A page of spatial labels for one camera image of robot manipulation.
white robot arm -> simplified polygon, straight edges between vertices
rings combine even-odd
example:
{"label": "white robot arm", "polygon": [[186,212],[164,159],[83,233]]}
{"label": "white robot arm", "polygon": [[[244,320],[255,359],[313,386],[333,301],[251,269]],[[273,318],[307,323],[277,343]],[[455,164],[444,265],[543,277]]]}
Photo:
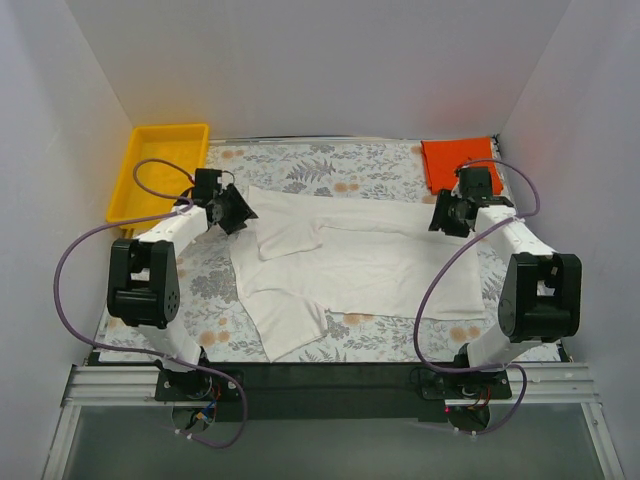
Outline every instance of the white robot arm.
{"label": "white robot arm", "polygon": [[[221,189],[220,173],[199,169],[192,192],[196,206],[160,222],[136,239],[116,240],[111,250],[110,314],[138,328],[155,350],[191,364],[208,365],[208,360],[183,322],[176,319],[180,305],[176,257],[214,224],[231,233],[243,228],[247,218],[257,218],[233,184]],[[480,233],[516,216],[507,199],[493,197],[488,169],[464,168],[459,175],[456,194],[440,192],[430,230],[467,237],[471,230]],[[578,258],[554,252],[521,220],[487,238],[507,263],[508,271],[499,321],[463,347],[461,356],[466,366],[506,365],[542,342],[574,335],[579,325]],[[148,278],[136,278],[135,274],[143,270],[148,270]],[[199,398],[209,388],[206,375],[168,361],[158,366],[167,373],[170,383],[188,396]]]}
{"label": "white robot arm", "polygon": [[[438,195],[430,230],[466,237],[482,233],[517,216],[511,202],[495,197],[486,167],[458,171],[453,192]],[[573,336],[580,321],[582,265],[572,254],[559,254],[517,219],[491,233],[487,240],[507,264],[498,306],[498,323],[465,345],[461,354],[469,367],[508,365],[544,342]]]}
{"label": "white robot arm", "polygon": [[[111,246],[107,308],[113,317],[135,327],[156,351],[192,365],[209,366],[204,350],[189,335],[181,319],[177,256],[213,225],[227,234],[257,218],[233,184],[220,184],[221,170],[197,169],[191,192],[194,205],[158,223],[134,239]],[[211,379],[168,360],[158,360],[169,382],[191,398],[210,390]]]}

white garment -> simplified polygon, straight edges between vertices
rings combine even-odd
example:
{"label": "white garment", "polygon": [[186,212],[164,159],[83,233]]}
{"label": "white garment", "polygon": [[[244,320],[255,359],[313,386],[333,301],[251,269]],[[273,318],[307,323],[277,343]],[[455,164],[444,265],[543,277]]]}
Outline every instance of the white garment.
{"label": "white garment", "polygon": [[[325,335],[325,311],[414,317],[466,239],[429,232],[433,205],[294,195],[250,187],[258,214],[231,246],[238,298],[270,360]],[[425,316],[484,316],[471,248],[449,269]]]}

cable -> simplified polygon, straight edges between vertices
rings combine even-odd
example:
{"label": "cable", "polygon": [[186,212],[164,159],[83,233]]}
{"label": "cable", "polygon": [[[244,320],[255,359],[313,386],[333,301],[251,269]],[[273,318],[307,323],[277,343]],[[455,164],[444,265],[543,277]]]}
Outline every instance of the cable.
{"label": "cable", "polygon": [[482,393],[483,392],[480,392],[478,398],[474,403],[472,403],[471,405],[467,405],[467,410],[475,410],[475,407],[480,403],[480,400],[482,400]]}
{"label": "cable", "polygon": [[222,173],[228,173],[229,175],[231,175],[231,178],[233,178],[231,183],[236,183],[236,176],[233,174],[233,172],[230,172],[229,170],[221,170],[221,171]]}
{"label": "cable", "polygon": [[[524,219],[524,218],[527,218],[527,217],[533,217],[534,215],[537,215],[538,212],[540,212],[540,194],[538,193],[538,189],[534,185],[533,181],[529,178],[529,176],[527,174],[525,174],[519,168],[514,167],[513,165],[505,163],[505,162],[503,162],[501,160],[494,160],[494,159],[471,160],[471,161],[465,163],[464,165],[462,165],[460,168],[464,168],[464,167],[467,167],[469,165],[473,165],[474,163],[480,163],[480,162],[493,162],[493,163],[497,163],[497,164],[500,164],[500,165],[504,165],[505,167],[510,168],[511,170],[513,170],[514,172],[519,174],[527,182],[527,184],[531,188],[531,191],[533,193],[533,197],[534,197],[534,200],[535,200],[535,208],[531,212],[516,213],[516,215],[513,216],[513,217],[505,218],[504,220],[496,223],[495,225],[491,226],[490,228],[488,228],[484,232],[477,234],[472,240],[470,240],[469,242],[465,243],[462,247],[460,247],[460,249],[456,253],[454,253],[453,256],[447,261],[447,263],[444,264],[442,269],[436,274],[435,278],[433,279],[433,281],[429,285],[429,288],[427,288],[427,291],[425,292],[424,297],[422,298],[422,302],[420,302],[420,306],[418,307],[418,312],[416,313],[416,321],[415,321],[415,324],[413,326],[413,348],[414,348],[414,350],[416,352],[416,355],[418,356],[420,361],[427,368],[433,370],[436,373],[447,373],[447,374],[454,374],[455,375],[455,374],[463,374],[463,373],[482,372],[482,371],[486,371],[486,370],[504,370],[505,368],[513,368],[513,369],[516,369],[516,370],[520,371],[520,374],[522,375],[522,390],[520,391],[520,394],[518,395],[518,398],[516,399],[516,402],[513,404],[513,408],[511,410],[509,410],[509,412],[500,421],[498,421],[495,425],[492,425],[491,427],[486,428],[485,430],[481,430],[479,432],[475,432],[475,431],[474,432],[468,432],[468,431],[460,430],[462,433],[466,433],[468,435],[476,435],[476,434],[477,435],[484,435],[484,434],[487,434],[487,433],[494,432],[497,429],[499,429],[500,427],[502,427],[505,423],[507,423],[511,419],[511,417],[514,415],[514,413],[520,407],[520,404],[522,403],[522,400],[523,400],[524,395],[526,393],[526,390],[527,390],[527,372],[525,372],[524,368],[522,368],[522,366],[518,365],[517,363],[512,363],[512,364],[509,364],[509,365],[503,365],[503,364],[499,364],[498,363],[498,364],[490,364],[490,365],[483,365],[483,366],[480,366],[480,367],[468,367],[468,368],[440,367],[438,365],[435,365],[434,363],[431,363],[429,360],[426,359],[426,357],[424,356],[424,354],[420,350],[420,345],[418,344],[418,334],[419,334],[419,331],[420,331],[420,323],[422,321],[422,314],[424,313],[424,309],[425,309],[425,307],[427,305],[427,301],[429,300],[429,297],[431,297],[431,294],[433,293],[433,291],[434,291],[436,285],[438,284],[438,282],[440,282],[440,280],[442,279],[442,277],[444,277],[445,273],[447,273],[449,268],[451,268],[451,266],[456,262],[456,260],[458,260],[467,250],[469,250],[471,247],[473,247],[476,243],[478,243],[483,238],[488,237],[493,232],[495,232],[496,230],[504,227],[505,225],[508,225],[511,222],[514,222],[514,221],[519,220],[519,219]],[[428,425],[420,425],[420,426],[422,428],[444,430],[444,429],[442,429],[440,427],[436,427],[436,426],[428,426]]]}
{"label": "cable", "polygon": [[191,417],[189,418],[189,423],[187,423],[187,426],[184,427],[185,430],[189,430],[190,428],[193,428],[195,426],[196,423],[198,423],[198,411],[194,410],[191,413]]}
{"label": "cable", "polygon": [[222,389],[218,389],[218,395],[216,396],[216,392],[214,391],[213,387],[211,387],[211,394],[213,396],[213,400],[211,400],[211,402],[209,402],[209,405],[207,405],[206,407],[204,407],[201,411],[200,414],[204,415],[205,417],[208,416],[208,412],[209,410],[211,410],[212,407],[214,407],[215,409],[218,408],[218,399],[220,398],[220,390]]}
{"label": "cable", "polygon": [[487,387],[487,399],[485,400],[484,404],[481,405],[479,408],[488,407],[489,406],[489,400],[491,400],[491,387]]}
{"label": "cable", "polygon": [[176,165],[175,163],[171,163],[168,160],[163,160],[162,158],[146,158],[144,160],[140,160],[138,163],[136,163],[136,166],[133,167],[133,180],[136,182],[136,184],[143,189],[145,192],[150,193],[151,195],[155,195],[156,197],[160,197],[160,198],[172,198],[173,195],[167,195],[165,193],[160,193],[160,192],[155,192],[153,190],[151,190],[150,188],[144,186],[142,183],[140,183],[140,179],[138,178],[138,169],[146,164],[146,163],[161,163],[163,165],[167,165],[171,168],[173,168],[174,170],[179,171],[180,173],[183,173],[191,182],[191,185],[195,185],[195,182],[193,180],[193,175],[191,175],[189,172],[187,172],[184,168],[182,168],[179,165]]}
{"label": "cable", "polygon": [[[168,354],[166,353],[162,353],[162,352],[158,352],[156,350],[149,350],[146,348],[130,348],[130,347],[118,347],[115,345],[108,345],[106,343],[101,343],[101,342],[97,342],[89,337],[84,336],[82,333],[80,333],[79,331],[77,331],[73,325],[71,325],[71,322],[69,322],[69,319],[67,318],[67,316],[64,313],[64,309],[62,308],[62,302],[60,299],[60,277],[62,276],[62,268],[64,267],[65,262],[67,261],[67,259],[69,258],[69,255],[71,255],[71,252],[73,252],[73,250],[75,250],[75,248],[80,245],[82,242],[84,242],[86,239],[88,239],[89,237],[92,237],[93,235],[95,235],[96,233],[100,233],[103,232],[105,230],[108,230],[110,228],[114,228],[114,227],[121,227],[124,225],[130,225],[132,223],[138,223],[138,222],[148,222],[148,221],[153,221],[153,220],[164,220],[165,218],[172,218],[175,217],[177,215],[180,215],[182,213],[185,213],[186,211],[188,211],[191,207],[193,207],[193,200],[191,200],[188,197],[181,197],[179,195],[169,195],[166,193],[160,193],[160,192],[156,192],[155,190],[152,190],[148,187],[146,187],[145,185],[143,185],[140,182],[140,179],[138,178],[138,170],[140,169],[140,167],[142,167],[144,164],[146,163],[162,163],[164,165],[168,165],[171,168],[174,168],[182,173],[184,173],[187,177],[189,177],[189,179],[191,179],[191,174],[189,174],[189,172],[187,172],[186,170],[184,170],[183,168],[178,167],[177,165],[174,165],[170,162],[167,162],[166,160],[162,160],[162,159],[157,159],[157,158],[150,158],[150,159],[146,159],[146,160],[142,160],[140,161],[134,168],[133,168],[133,180],[135,181],[135,183],[142,188],[145,192],[150,193],[152,195],[155,195],[157,197],[160,198],[166,198],[166,199],[170,199],[170,200],[182,200],[182,201],[186,201],[187,205],[180,209],[180,210],[174,210],[172,212],[169,213],[163,213],[161,215],[151,215],[148,217],[142,217],[142,218],[135,218],[133,220],[125,220],[125,221],[121,221],[121,222],[113,222],[113,223],[106,223],[104,225],[101,225],[99,227],[95,227],[91,230],[89,230],[88,232],[80,235],[78,238],[76,238],[71,245],[69,245],[67,247],[67,249],[63,252],[62,256],[60,257],[60,260],[58,261],[58,265],[56,266],[56,271],[53,275],[53,301],[55,303],[56,306],[56,312],[58,313],[58,317],[60,317],[60,321],[62,322],[62,325],[64,325],[64,327],[67,329],[67,331],[73,335],[76,339],[80,340],[81,342],[86,343],[87,345],[91,345],[93,348],[102,348],[105,350],[112,350],[114,352],[127,352],[127,353],[142,353],[145,355],[151,355],[154,357],[160,357],[164,360],[168,360],[171,361],[173,363],[176,363],[178,365],[182,365],[183,367],[187,367],[187,368],[192,368],[195,370],[199,370],[201,372],[205,372],[209,375],[216,375],[218,377],[221,377],[231,383],[233,383],[236,388],[238,389],[238,393],[240,394],[240,399],[242,401],[242,422],[240,423],[240,426],[238,427],[238,430],[236,431],[235,435],[228,440],[227,442],[222,442],[222,443],[217,443],[217,442],[212,442],[203,438],[198,438],[198,437],[190,437],[193,440],[209,446],[211,448],[228,448],[231,445],[233,445],[234,443],[236,443],[238,441],[238,439],[240,438],[240,436],[242,435],[242,432],[245,428],[245,425],[247,423],[247,418],[249,416],[249,408],[248,408],[248,404],[247,404],[247,396],[244,392],[244,389],[242,388],[242,385],[240,385],[240,383],[233,378],[230,375],[227,375],[224,372],[221,372],[219,370],[215,370],[213,368],[209,368],[209,367],[203,367],[201,365],[194,365],[188,362],[185,362],[184,360],[181,360],[179,358],[172,358],[170,357]],[[181,433],[182,435],[189,435],[187,432],[183,431],[183,430],[179,430],[178,433]]]}
{"label": "cable", "polygon": [[181,197],[188,197],[193,192],[193,187],[187,188],[184,192],[180,194]]}

yellow tray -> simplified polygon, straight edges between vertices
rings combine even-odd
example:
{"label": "yellow tray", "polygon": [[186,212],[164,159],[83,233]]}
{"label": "yellow tray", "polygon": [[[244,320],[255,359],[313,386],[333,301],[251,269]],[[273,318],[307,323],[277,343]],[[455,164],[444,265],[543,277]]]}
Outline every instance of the yellow tray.
{"label": "yellow tray", "polygon": [[[194,173],[196,168],[204,166],[208,147],[209,126],[204,123],[134,128],[111,196],[107,222],[159,215],[171,210],[173,200],[151,195],[133,181],[133,167],[140,160],[161,158]],[[145,186],[172,195],[179,195],[191,186],[182,173],[156,163],[140,167],[138,176]],[[149,229],[156,223],[158,221],[139,222],[123,226],[122,229]]]}

floral tablecloth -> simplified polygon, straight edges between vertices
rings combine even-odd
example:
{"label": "floral tablecloth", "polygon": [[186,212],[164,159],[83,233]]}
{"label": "floral tablecloth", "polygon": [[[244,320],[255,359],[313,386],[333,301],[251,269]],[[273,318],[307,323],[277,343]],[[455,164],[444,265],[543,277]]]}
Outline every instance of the floral tablecloth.
{"label": "floral tablecloth", "polygon": [[[240,189],[249,185],[267,190],[333,197],[435,202],[426,187],[420,145],[363,144],[248,144],[210,148],[207,166],[232,171]],[[191,335],[217,362],[267,361],[258,332],[238,301],[227,237],[214,227],[178,258],[180,311]],[[465,343],[497,321],[497,304],[506,267],[487,242],[480,242],[482,296],[486,318],[476,321],[424,319],[420,343],[433,360],[451,360]],[[401,362],[415,361],[413,318],[357,313],[329,313],[329,331],[283,362]],[[98,337],[119,346],[150,345],[136,330],[105,316]],[[521,360],[559,360],[555,345],[543,345]],[[149,360],[145,356],[102,352],[100,360]]]}

